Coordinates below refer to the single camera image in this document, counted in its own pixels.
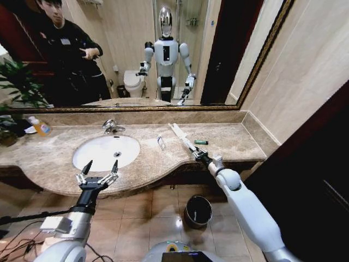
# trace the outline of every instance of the tile floor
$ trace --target tile floor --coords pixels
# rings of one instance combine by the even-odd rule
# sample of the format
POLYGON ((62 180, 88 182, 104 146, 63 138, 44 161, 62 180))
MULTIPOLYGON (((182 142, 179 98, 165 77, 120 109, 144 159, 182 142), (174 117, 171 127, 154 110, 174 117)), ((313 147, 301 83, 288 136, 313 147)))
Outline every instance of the tile floor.
MULTIPOLYGON (((65 210, 75 202, 76 198, 49 192, 34 194, 20 216, 65 210)), ((0 240, 0 251, 27 224, 28 221, 14 223, 6 238, 0 240)), ((40 223, 31 225, 9 247, 20 239, 31 239, 39 232, 39 227, 40 223)), ((42 241, 47 236, 41 233, 36 240, 42 241)), ((110 196, 98 200, 88 243, 100 254, 110 256, 115 262, 141 261, 154 244, 166 240, 182 241, 192 249, 215 253, 227 262, 265 261, 260 249, 242 233, 225 196, 216 188, 179 185, 171 190, 170 186, 162 186, 127 198, 110 196), (194 194, 204 195, 213 208, 213 218, 204 229, 192 229, 183 221, 186 202, 194 194)), ((88 247, 86 250, 86 261, 96 258, 88 247)), ((34 250, 25 260, 22 255, 23 250, 19 250, 8 261, 33 261, 35 258, 34 250)))

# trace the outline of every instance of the mirror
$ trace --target mirror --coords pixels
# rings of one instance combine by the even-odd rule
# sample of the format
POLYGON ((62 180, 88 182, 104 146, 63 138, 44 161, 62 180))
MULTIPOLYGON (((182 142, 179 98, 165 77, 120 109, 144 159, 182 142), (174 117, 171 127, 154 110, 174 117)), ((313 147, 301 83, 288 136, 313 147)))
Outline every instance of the mirror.
POLYGON ((292 3, 270 2, 0 0, 0 104, 238 109, 292 3))

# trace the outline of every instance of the dark door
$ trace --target dark door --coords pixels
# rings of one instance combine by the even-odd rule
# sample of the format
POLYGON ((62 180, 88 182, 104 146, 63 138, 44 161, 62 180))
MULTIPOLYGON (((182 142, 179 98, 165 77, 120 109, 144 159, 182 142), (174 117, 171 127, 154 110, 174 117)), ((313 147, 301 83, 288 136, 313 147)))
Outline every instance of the dark door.
MULTIPOLYGON (((39 11, 34 0, 26 0, 28 6, 39 11)), ((0 44, 15 61, 27 63, 33 75, 42 84, 47 83, 54 73, 47 62, 39 32, 21 21, 0 4, 0 44)))
POLYGON ((245 182, 302 261, 348 261, 349 82, 245 182))
POLYGON ((263 0, 222 0, 201 104, 224 103, 263 0))

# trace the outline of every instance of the toothbrush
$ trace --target toothbrush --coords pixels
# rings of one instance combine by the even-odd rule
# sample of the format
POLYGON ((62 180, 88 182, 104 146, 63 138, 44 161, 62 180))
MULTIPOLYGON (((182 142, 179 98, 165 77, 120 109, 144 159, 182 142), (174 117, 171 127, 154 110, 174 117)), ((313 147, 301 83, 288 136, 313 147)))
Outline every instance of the toothbrush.
POLYGON ((186 138, 187 134, 185 134, 176 123, 174 123, 173 126, 169 123, 169 126, 188 148, 190 148, 192 151, 196 151, 196 147, 189 141, 188 138, 186 138))

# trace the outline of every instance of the potted plant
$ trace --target potted plant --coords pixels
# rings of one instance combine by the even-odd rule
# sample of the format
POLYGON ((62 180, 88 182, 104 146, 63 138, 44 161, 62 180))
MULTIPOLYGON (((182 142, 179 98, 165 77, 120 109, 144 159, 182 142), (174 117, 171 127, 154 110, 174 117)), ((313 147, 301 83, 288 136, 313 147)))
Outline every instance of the potted plant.
POLYGON ((16 123, 10 116, 1 116, 0 117, 0 145, 1 146, 11 146, 17 142, 17 135, 8 130, 6 125, 15 125, 16 123))
POLYGON ((27 64, 7 59, 4 64, 0 64, 0 87, 14 89, 9 93, 10 96, 13 96, 12 102, 35 108, 47 107, 49 104, 40 93, 42 86, 36 82, 27 64))

